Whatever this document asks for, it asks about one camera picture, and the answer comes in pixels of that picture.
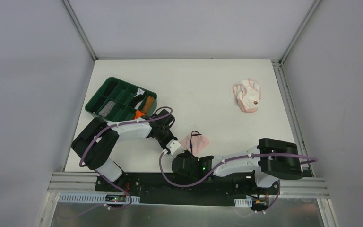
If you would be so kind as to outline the pink underwear navy trim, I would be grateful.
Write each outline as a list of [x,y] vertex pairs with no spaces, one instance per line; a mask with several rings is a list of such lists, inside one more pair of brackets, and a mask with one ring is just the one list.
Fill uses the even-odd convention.
[[209,140],[198,131],[192,131],[180,144],[194,156],[197,156],[209,144]]

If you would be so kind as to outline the white underwear pink trim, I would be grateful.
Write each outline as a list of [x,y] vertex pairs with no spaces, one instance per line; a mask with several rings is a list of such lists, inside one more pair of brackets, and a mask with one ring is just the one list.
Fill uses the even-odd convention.
[[248,78],[235,83],[232,89],[234,98],[241,111],[254,113],[258,110],[261,100],[260,83]]

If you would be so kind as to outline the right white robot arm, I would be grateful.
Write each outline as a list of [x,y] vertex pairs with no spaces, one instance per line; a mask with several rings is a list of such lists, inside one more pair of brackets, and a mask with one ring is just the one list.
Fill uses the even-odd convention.
[[277,180],[299,180],[303,177],[297,145],[270,138],[259,139],[251,149],[224,156],[198,158],[189,151],[178,154],[172,161],[172,172],[194,181],[211,176],[229,177],[236,173],[251,173],[250,189],[263,193]]

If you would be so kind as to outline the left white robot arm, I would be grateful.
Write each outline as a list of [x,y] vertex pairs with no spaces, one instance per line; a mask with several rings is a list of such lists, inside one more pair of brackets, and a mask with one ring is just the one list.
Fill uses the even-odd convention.
[[169,107],[158,108],[153,115],[135,120],[108,122],[94,118],[73,140],[71,148],[80,157],[80,167],[87,166],[107,179],[113,191],[120,191],[126,182],[125,172],[110,158],[117,142],[154,138],[165,153],[173,158],[184,152],[184,147],[170,131],[175,118]]

